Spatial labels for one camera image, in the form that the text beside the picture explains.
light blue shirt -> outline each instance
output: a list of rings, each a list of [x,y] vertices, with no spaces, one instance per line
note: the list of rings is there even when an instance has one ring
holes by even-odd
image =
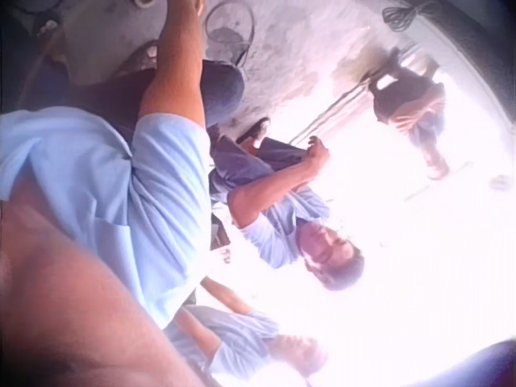
[[[196,123],[150,114],[131,149],[105,120],[53,107],[0,122],[0,199],[30,167],[54,215],[166,327],[206,275],[210,141]]]
[[[273,361],[265,341],[275,339],[279,328],[267,315],[255,310],[247,315],[227,313],[209,306],[188,305],[185,308],[222,341],[208,363],[197,344],[172,322],[164,333],[186,359],[206,367],[213,375],[227,374],[241,380],[248,380]]]
[[[324,224],[329,216],[327,204],[304,186],[291,191],[240,231],[258,249],[262,260],[272,268],[280,268],[302,256],[296,240],[299,219]]]

cable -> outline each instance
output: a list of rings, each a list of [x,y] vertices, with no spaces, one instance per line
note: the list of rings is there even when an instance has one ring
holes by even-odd
[[[389,6],[381,12],[384,23],[394,32],[406,30],[412,24],[416,15],[433,16],[441,11],[440,0],[424,0],[418,5],[412,5],[407,1],[402,3],[407,7]]]
[[[24,7],[16,4],[16,0],[13,0],[9,3],[10,3],[9,6],[11,8],[17,10],[18,12],[21,12],[22,14],[30,15],[30,16],[37,16],[37,15],[44,14],[45,12],[49,12],[50,10],[55,10],[63,3],[63,0],[56,0],[54,2],[54,4],[52,4],[52,6],[49,6],[49,7],[45,8],[44,10],[28,10],[27,8],[24,8]]]
[[[228,6],[230,4],[236,4],[236,5],[239,5],[239,6],[243,6],[246,9],[246,11],[249,13],[249,17],[251,18],[251,32],[250,32],[249,37],[247,38],[247,40],[245,40],[244,42],[231,42],[231,41],[228,41],[228,40],[217,39],[217,38],[215,38],[213,36],[212,32],[209,31],[209,29],[208,29],[208,24],[209,24],[211,16],[213,16],[213,13],[217,9],[222,8],[223,6]],[[216,6],[214,6],[211,9],[211,11],[208,13],[208,15],[206,16],[206,19],[204,21],[204,31],[206,32],[206,36],[208,37],[208,39],[213,41],[213,42],[215,42],[215,43],[219,43],[219,44],[242,44],[244,46],[244,49],[243,49],[242,53],[239,55],[239,57],[236,59],[235,66],[243,67],[245,65],[246,61],[248,60],[249,49],[251,48],[252,42],[255,39],[255,25],[256,25],[255,14],[252,11],[252,8],[246,2],[244,2],[242,0],[225,0],[225,1],[220,2],[219,4],[217,4]]]

wire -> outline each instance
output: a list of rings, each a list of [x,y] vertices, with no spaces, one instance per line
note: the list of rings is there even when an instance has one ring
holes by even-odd
[[[18,12],[21,12],[22,14],[30,15],[30,16],[37,16],[37,15],[44,14],[45,12],[55,10],[63,3],[63,1],[64,0],[56,0],[54,2],[54,4],[52,4],[52,6],[49,6],[49,7],[45,8],[44,10],[28,10],[27,8],[24,8],[24,7],[16,4],[16,0],[9,2],[9,6],[13,9],[17,10]]]
[[[394,32],[406,30],[416,15],[433,16],[441,11],[440,0],[424,0],[418,5],[412,5],[405,1],[403,4],[407,7],[389,6],[381,12],[384,23]]]
[[[239,6],[242,6],[246,9],[246,11],[249,13],[249,17],[251,18],[251,32],[249,33],[249,37],[243,41],[243,42],[232,42],[229,40],[221,40],[213,36],[213,33],[209,31],[208,24],[210,22],[211,16],[213,16],[214,12],[218,10],[219,8],[222,8],[223,6],[229,6],[231,4],[236,4]],[[214,6],[211,11],[206,16],[206,20],[204,21],[204,31],[206,32],[206,36],[209,40],[219,43],[219,44],[242,44],[244,46],[242,53],[240,53],[239,57],[235,61],[235,66],[243,67],[245,63],[248,60],[249,56],[249,49],[251,48],[252,42],[255,39],[255,25],[256,25],[256,18],[255,14],[252,11],[252,8],[244,1],[242,0],[225,0],[223,2],[220,2],[216,6]]]

man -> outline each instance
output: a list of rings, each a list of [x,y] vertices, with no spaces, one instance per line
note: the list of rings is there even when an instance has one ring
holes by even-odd
[[[431,61],[426,73],[419,76],[400,66],[399,50],[395,48],[387,60],[385,73],[396,81],[378,89],[377,82],[384,76],[381,73],[369,83],[378,120],[406,135],[421,150],[431,180],[440,180],[449,172],[437,149],[437,138],[444,130],[446,99],[443,84],[431,80],[437,68],[438,65]]]
[[[30,207],[2,206],[0,385],[202,387],[96,257]]]
[[[327,354],[316,340],[280,335],[277,323],[226,286],[209,277],[201,285],[231,313],[186,305],[164,332],[187,360],[206,372],[248,380],[265,365],[282,361],[307,379],[326,363]]]
[[[272,268],[304,259],[306,269],[330,290],[354,284],[362,274],[360,250],[324,226],[329,209],[307,184],[330,154],[313,137],[308,151],[266,137],[261,119],[239,139],[214,139],[212,202],[229,206],[234,224]]]
[[[169,1],[157,71],[133,97],[131,147],[105,119],[68,107],[15,111],[0,124],[0,199],[31,206],[98,255],[161,328],[206,275],[201,9]]]

